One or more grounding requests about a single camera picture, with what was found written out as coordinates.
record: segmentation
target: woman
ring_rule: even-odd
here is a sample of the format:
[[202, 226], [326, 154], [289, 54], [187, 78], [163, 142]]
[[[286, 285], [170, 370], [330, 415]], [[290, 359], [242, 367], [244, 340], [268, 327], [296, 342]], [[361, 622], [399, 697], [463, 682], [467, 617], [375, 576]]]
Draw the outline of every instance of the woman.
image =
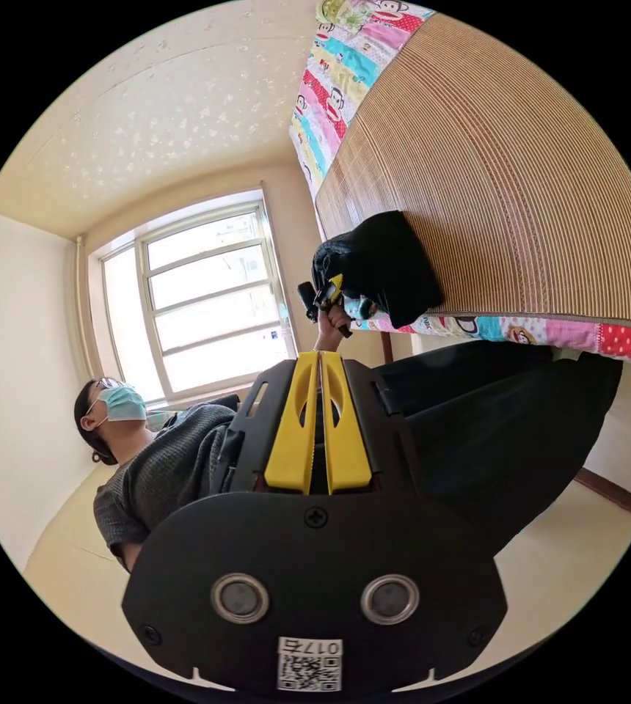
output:
[[[315, 349], [336, 351], [340, 307], [318, 316]], [[420, 458], [424, 491], [480, 529], [499, 552], [545, 511], [582, 468], [621, 378], [622, 364], [582, 353], [553, 361], [548, 347], [469, 342], [386, 364], [376, 371], [398, 400]], [[229, 396], [147, 429], [129, 386], [92, 380], [76, 400], [76, 425], [95, 461], [119, 465], [98, 489], [95, 519], [131, 571], [161, 521], [212, 488]], [[314, 474], [322, 462], [316, 447]]]

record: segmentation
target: hand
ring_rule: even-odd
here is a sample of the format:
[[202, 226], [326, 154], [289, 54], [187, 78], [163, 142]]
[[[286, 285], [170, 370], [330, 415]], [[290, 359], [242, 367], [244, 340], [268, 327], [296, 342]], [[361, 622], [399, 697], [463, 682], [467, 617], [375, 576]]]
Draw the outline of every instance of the hand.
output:
[[333, 306], [328, 313], [318, 311], [318, 341], [315, 349], [321, 352], [337, 352], [343, 341], [341, 326], [349, 327], [351, 318], [341, 306]]

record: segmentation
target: bamboo mat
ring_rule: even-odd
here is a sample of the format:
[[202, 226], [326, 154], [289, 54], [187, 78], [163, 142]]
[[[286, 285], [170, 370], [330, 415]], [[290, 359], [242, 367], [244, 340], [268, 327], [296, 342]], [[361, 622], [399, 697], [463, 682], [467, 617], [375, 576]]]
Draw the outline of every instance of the bamboo mat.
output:
[[631, 173], [546, 73], [445, 15], [366, 95], [319, 189], [328, 237], [402, 210], [441, 314], [631, 322]]

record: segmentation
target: blue surgical mask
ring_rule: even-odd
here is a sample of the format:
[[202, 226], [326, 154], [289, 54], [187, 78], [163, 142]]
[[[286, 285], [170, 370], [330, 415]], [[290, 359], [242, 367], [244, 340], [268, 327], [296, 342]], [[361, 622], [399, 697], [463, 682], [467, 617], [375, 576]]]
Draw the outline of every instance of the blue surgical mask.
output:
[[147, 419], [147, 406], [142, 397], [131, 386], [115, 386], [112, 389], [103, 389], [98, 394], [97, 400], [103, 401], [108, 408], [108, 416], [105, 420]]

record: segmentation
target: qr code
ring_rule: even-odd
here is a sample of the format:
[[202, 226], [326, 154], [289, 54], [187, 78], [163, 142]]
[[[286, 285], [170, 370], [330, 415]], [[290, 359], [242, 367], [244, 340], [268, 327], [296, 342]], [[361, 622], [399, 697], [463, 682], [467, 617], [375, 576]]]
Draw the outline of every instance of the qr code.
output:
[[278, 689], [290, 692], [339, 692], [342, 689], [341, 653], [340, 641], [281, 639]]

